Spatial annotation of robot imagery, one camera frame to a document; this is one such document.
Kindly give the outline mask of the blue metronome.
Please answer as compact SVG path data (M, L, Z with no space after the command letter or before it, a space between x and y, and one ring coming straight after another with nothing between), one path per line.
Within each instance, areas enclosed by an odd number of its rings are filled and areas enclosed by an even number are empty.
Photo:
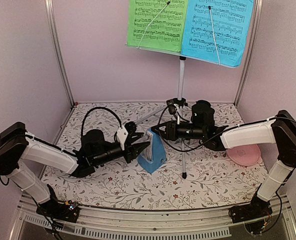
M149 146L140 153L137 162L146 172L152 174L167 162L166 151L160 136L151 128L145 132L142 139L149 142Z

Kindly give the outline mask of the blue sheet music page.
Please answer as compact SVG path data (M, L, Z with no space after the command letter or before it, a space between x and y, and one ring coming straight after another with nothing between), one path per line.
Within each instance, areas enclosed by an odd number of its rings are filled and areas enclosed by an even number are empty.
M254 1L188 1L181 54L229 68L243 58Z

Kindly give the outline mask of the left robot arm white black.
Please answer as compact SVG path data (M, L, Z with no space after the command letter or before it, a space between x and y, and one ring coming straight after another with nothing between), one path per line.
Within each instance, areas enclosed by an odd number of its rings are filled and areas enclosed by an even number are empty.
M136 131L134 122L119 127L116 141L105 140L100 129L92 129L81 136L79 150L67 150L35 137L22 122L16 122L0 133L0 176L5 176L22 191L43 204L51 216L62 213L62 205L51 198L51 190L25 165L29 160L58 169L75 178L84 178L101 165L124 158L127 163L136 159L150 146L148 141L139 141L144 133Z

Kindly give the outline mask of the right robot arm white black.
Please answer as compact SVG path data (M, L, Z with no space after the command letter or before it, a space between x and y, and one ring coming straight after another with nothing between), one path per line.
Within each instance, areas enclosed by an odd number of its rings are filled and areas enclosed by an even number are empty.
M277 161L246 208L250 218L257 218L266 210L268 202L296 169L296 120L287 110L280 110L267 119L233 127L217 126L211 104L198 100L191 107L189 121L179 116L177 120L158 121L151 130L166 144L178 139L194 139L200 141L199 146L217 152L244 146L276 145Z

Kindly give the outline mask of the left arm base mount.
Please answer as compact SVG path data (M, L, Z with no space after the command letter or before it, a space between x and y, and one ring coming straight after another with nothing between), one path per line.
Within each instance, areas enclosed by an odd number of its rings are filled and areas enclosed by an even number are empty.
M79 203L72 200L59 201L54 189L49 184L46 186L50 192L50 199L45 203L39 203L36 213L51 219L76 223L80 214Z

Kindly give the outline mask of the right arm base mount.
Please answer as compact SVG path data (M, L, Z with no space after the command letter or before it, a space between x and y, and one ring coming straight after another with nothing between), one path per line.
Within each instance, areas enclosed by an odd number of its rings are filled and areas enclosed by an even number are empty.
M250 203L245 205L234 205L228 210L228 215L233 223L250 221L269 216L273 213L270 201L260 199L257 192L258 191L253 195Z

